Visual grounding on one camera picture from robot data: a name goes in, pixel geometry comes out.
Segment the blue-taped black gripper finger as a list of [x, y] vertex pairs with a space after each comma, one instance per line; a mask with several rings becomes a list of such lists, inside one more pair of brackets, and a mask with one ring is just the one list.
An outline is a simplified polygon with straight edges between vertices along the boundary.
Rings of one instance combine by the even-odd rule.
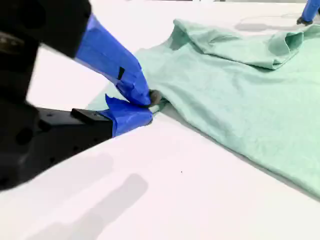
[[109, 96], [105, 102], [108, 108], [99, 111], [39, 109], [37, 157], [65, 160], [153, 120], [148, 108]]
[[320, 13], [320, 0], [308, 0], [296, 24], [311, 25], [316, 14]]
[[41, 0], [45, 22], [41, 42], [105, 76], [129, 102], [152, 107], [161, 94], [151, 90], [137, 58], [92, 13], [87, 0]]

